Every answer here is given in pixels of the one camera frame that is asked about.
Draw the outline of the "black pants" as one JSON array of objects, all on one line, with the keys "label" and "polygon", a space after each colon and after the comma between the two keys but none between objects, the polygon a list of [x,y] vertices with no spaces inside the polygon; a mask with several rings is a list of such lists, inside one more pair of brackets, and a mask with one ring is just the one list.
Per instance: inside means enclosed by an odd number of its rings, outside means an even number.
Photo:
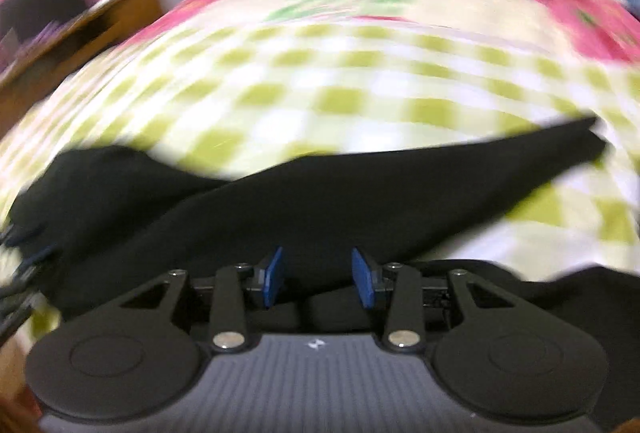
[{"label": "black pants", "polygon": [[72,149],[19,194],[3,245],[72,318],[175,268],[284,255],[288,295],[349,285],[350,255],[410,262],[598,159],[593,119],[500,140],[293,159],[230,181],[124,146]]}]

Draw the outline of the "green checkered floral bedsheet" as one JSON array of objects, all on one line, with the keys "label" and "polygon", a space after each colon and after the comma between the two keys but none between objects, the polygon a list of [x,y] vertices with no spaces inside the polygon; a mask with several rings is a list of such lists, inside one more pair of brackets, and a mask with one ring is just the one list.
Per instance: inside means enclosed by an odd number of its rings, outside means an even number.
[{"label": "green checkered floral bedsheet", "polygon": [[604,158],[445,245],[544,280],[639,268],[639,67],[576,57],[534,0],[187,0],[1,142],[1,205],[75,145],[239,178],[298,156],[459,144],[588,110]]}]

